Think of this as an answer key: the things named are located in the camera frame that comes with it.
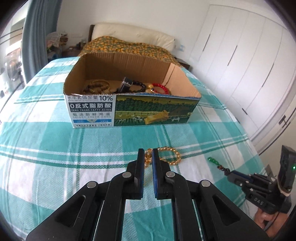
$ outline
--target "farm illustration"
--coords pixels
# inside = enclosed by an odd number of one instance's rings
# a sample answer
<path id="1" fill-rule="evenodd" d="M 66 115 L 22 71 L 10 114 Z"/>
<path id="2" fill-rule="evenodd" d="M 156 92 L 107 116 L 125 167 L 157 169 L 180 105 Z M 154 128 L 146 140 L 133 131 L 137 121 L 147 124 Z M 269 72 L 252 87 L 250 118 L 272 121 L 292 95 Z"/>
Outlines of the farm illustration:
<path id="1" fill-rule="evenodd" d="M 117 96 L 114 126 L 186 123 L 197 103 L 157 96 Z"/>

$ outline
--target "nightstand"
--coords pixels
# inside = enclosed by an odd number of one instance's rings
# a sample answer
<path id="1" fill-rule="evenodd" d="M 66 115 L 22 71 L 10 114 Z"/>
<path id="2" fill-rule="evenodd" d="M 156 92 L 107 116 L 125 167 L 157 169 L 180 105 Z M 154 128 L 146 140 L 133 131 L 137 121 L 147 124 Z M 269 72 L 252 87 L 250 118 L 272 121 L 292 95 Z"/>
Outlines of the nightstand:
<path id="1" fill-rule="evenodd" d="M 76 48 L 76 46 L 70 46 L 66 50 L 62 52 L 62 57 L 63 58 L 68 58 L 68 57 L 77 57 L 81 52 L 81 49 Z"/>
<path id="2" fill-rule="evenodd" d="M 186 63 L 184 60 L 180 59 L 180 58 L 176 58 L 175 59 L 178 61 L 178 63 L 180 65 L 182 65 L 185 69 L 189 70 L 190 68 L 190 64 Z"/>

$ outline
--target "bed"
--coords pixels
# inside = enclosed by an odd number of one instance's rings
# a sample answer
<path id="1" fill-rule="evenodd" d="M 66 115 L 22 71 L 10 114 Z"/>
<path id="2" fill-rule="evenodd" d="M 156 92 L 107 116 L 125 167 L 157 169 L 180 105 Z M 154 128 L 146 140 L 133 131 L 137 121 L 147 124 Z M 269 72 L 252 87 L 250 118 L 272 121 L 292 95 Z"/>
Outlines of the bed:
<path id="1" fill-rule="evenodd" d="M 175 147 L 182 161 L 172 170 L 186 179 L 208 179 L 251 218 L 257 208 L 207 161 L 243 173 L 264 166 L 241 125 L 195 76 L 182 70 L 202 95 L 195 122 L 176 125 L 73 129 L 63 82 L 79 57 L 51 61 L 25 87 L 0 125 L 0 210 L 21 238 L 88 181 L 125 171 L 139 148 Z M 173 240 L 170 200 L 154 198 L 152 167 L 144 197 L 127 200 L 122 240 Z"/>

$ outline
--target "black beaded bracelet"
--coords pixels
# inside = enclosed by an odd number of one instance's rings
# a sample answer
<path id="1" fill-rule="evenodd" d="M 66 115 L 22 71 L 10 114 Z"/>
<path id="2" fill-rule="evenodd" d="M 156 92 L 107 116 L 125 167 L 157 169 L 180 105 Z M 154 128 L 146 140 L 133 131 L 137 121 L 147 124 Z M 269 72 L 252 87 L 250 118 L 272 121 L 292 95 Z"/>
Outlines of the black beaded bracelet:
<path id="1" fill-rule="evenodd" d="M 141 86 L 142 88 L 138 91 L 132 91 L 132 93 L 139 93 L 139 92 L 145 92 L 146 91 L 146 85 L 144 85 L 143 83 L 139 82 L 139 81 L 134 81 L 133 80 L 133 85 L 137 85 L 137 86 Z"/>

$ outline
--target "wall outlet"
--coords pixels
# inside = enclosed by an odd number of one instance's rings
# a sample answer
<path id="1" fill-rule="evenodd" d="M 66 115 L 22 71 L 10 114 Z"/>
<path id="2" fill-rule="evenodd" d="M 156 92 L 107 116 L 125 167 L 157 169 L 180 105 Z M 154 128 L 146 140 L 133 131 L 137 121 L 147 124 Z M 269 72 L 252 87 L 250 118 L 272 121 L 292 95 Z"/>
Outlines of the wall outlet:
<path id="1" fill-rule="evenodd" d="M 72 38 L 81 38 L 82 34 L 71 34 Z"/>
<path id="2" fill-rule="evenodd" d="M 182 51 L 182 52 L 184 52 L 184 50 L 185 50 L 185 46 L 184 46 L 184 45 L 180 45 L 179 50 Z"/>
<path id="3" fill-rule="evenodd" d="M 175 41 L 175 49 L 184 52 L 185 46 L 180 44 L 178 41 Z"/>

